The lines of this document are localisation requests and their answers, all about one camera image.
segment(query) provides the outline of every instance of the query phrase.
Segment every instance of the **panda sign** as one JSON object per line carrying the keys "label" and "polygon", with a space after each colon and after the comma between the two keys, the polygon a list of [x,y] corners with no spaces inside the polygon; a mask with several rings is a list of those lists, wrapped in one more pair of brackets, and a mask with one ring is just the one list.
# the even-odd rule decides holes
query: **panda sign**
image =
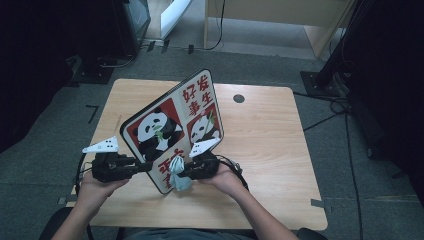
{"label": "panda sign", "polygon": [[126,120],[120,129],[125,143],[148,172],[159,192],[172,190],[169,164],[184,161],[196,142],[223,138],[224,131],[209,70],[201,70]]}

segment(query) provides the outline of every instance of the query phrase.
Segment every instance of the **round hole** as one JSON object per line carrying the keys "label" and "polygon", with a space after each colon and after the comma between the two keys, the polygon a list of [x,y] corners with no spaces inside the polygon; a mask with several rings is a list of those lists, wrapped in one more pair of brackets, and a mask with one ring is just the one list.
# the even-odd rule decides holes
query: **round hole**
{"label": "round hole", "polygon": [[244,102],[244,97],[243,97],[243,95],[236,94],[236,95],[234,95],[233,100],[236,103],[242,103],[242,102]]}

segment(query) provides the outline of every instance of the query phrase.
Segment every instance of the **panda picture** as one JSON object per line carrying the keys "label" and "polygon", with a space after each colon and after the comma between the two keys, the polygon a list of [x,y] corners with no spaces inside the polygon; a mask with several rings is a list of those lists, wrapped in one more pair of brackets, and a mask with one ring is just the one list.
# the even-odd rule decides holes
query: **panda picture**
{"label": "panda picture", "polygon": [[146,162],[151,162],[180,140],[183,129],[157,107],[148,114],[133,134],[138,139],[138,150]]}
{"label": "panda picture", "polygon": [[201,142],[220,137],[219,130],[214,126],[215,116],[213,111],[210,114],[201,116],[191,129],[191,143]]}

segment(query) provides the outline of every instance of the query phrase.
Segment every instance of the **black cable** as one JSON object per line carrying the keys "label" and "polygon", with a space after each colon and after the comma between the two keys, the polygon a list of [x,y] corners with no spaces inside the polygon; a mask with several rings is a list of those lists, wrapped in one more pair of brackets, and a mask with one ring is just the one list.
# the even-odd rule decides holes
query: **black cable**
{"label": "black cable", "polygon": [[220,29],[219,29],[219,39],[218,39],[218,42],[215,44],[215,46],[213,46],[213,47],[211,47],[211,48],[205,48],[204,50],[213,50],[213,49],[215,49],[218,45],[219,45],[219,43],[221,42],[221,39],[222,39],[222,21],[223,21],[223,19],[224,19],[224,10],[225,10],[225,0],[222,2],[222,10],[221,10],[221,22],[220,22],[220,25],[221,25],[221,27],[220,27]]}
{"label": "black cable", "polygon": [[127,66],[130,62],[132,62],[132,60],[134,60],[134,55],[131,55],[131,59],[130,59],[130,60],[128,60],[126,63],[119,64],[119,65],[101,65],[101,64],[100,64],[100,67],[103,67],[103,68],[120,68],[120,67],[125,67],[125,66]]}
{"label": "black cable", "polygon": [[88,171],[90,171],[92,168],[87,168],[87,169],[84,169],[84,170],[82,170],[81,172],[80,172],[80,174],[81,173],[85,173],[85,172],[88,172]]}
{"label": "black cable", "polygon": [[247,191],[249,191],[249,186],[247,185],[246,180],[244,179],[244,177],[241,175],[241,173],[239,171],[237,171],[237,169],[232,164],[229,164],[229,163],[224,162],[224,161],[220,161],[220,163],[229,167],[231,169],[231,171],[233,171],[233,173],[236,174],[236,176],[240,179],[241,184],[243,184],[243,187],[245,187],[247,189]]}
{"label": "black cable", "polygon": [[[323,119],[321,121],[319,121],[318,123],[313,124],[312,126],[305,128],[303,131],[306,131],[308,129],[311,129],[313,127],[318,126],[319,124],[337,116],[340,114],[344,114],[345,115],[345,126],[346,126],[346,137],[347,137],[347,148],[348,148],[348,154],[349,154],[349,164],[350,164],[350,171],[352,174],[352,180],[353,180],[353,187],[355,189],[355,198],[356,198],[356,204],[358,206],[358,222],[359,222],[359,239],[362,240],[364,238],[363,236],[363,226],[362,226],[362,210],[361,210],[361,203],[359,200],[359,191],[358,191],[358,185],[356,183],[356,176],[355,176],[355,169],[353,167],[353,159],[352,159],[352,148],[351,148],[351,144],[350,144],[350,134],[349,134],[349,124],[348,124],[348,115],[350,113],[351,107],[345,106],[344,104],[348,104],[347,99],[345,98],[334,98],[334,99],[330,99],[329,98],[317,98],[317,97],[312,97],[309,95],[305,95],[305,94],[300,94],[300,93],[295,93],[296,95],[300,95],[300,96],[305,96],[305,97],[310,97],[310,98],[314,98],[314,99],[319,99],[319,100],[325,100],[325,101],[330,101],[330,108],[331,111],[334,113],[334,115]],[[336,111],[334,109],[334,104],[339,104],[339,106],[342,107],[341,111]]]}
{"label": "black cable", "polygon": [[350,89],[346,86],[346,83],[349,81],[349,77],[346,76],[346,73],[336,71],[333,75],[333,80],[345,95],[349,94]]}
{"label": "black cable", "polygon": [[[170,49],[180,49],[180,50],[190,50],[190,48],[186,48],[186,47],[176,47],[176,46],[168,46],[168,48]],[[193,48],[193,50],[198,50],[198,51],[210,51],[212,49],[206,49],[206,48]]]}
{"label": "black cable", "polygon": [[345,114],[345,124],[346,124],[347,149],[348,149],[348,152],[349,152],[350,172],[352,173],[353,187],[355,188],[356,204],[358,206],[359,239],[362,240],[362,239],[364,239],[363,228],[362,228],[362,210],[361,210],[361,202],[359,200],[358,186],[356,184],[355,170],[353,168],[352,149],[351,149],[351,146],[350,146],[350,134],[349,134],[349,126],[348,126],[347,117],[348,117],[348,113],[346,112],[346,114]]}
{"label": "black cable", "polygon": [[[79,190],[80,190],[80,179],[81,179],[81,173],[83,173],[83,172],[85,172],[85,170],[84,171],[81,171],[81,167],[82,167],[82,164],[83,164],[83,162],[84,162],[84,158],[85,158],[85,156],[86,156],[87,154],[86,153],[83,153],[82,155],[81,155],[81,158],[80,158],[80,160],[79,160],[79,162],[78,162],[78,168],[77,168],[77,173],[76,173],[76,175],[75,175],[75,193],[76,193],[76,195],[77,195],[77,197],[78,197],[78,194],[79,194]],[[92,231],[91,231],[91,226],[90,226],[90,224],[88,224],[87,225],[87,236],[88,236],[88,239],[90,239],[90,240],[94,240],[94,237],[93,237],[93,233],[92,233]]]}
{"label": "black cable", "polygon": [[145,47],[150,47],[150,45],[149,44],[140,45],[140,49],[143,49]]}

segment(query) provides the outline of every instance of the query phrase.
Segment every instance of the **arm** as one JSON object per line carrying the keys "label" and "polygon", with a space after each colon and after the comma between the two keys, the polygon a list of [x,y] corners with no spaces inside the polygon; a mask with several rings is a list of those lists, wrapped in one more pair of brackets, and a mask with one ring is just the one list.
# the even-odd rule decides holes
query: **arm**
{"label": "arm", "polygon": [[272,216],[240,183],[231,170],[220,164],[218,173],[199,182],[212,184],[228,194],[240,206],[259,239],[298,239],[286,226]]}
{"label": "arm", "polygon": [[99,212],[100,207],[113,191],[122,187],[127,180],[102,183],[93,178],[90,172],[84,175],[78,200],[69,216],[57,230],[53,239],[82,239],[91,219]]}

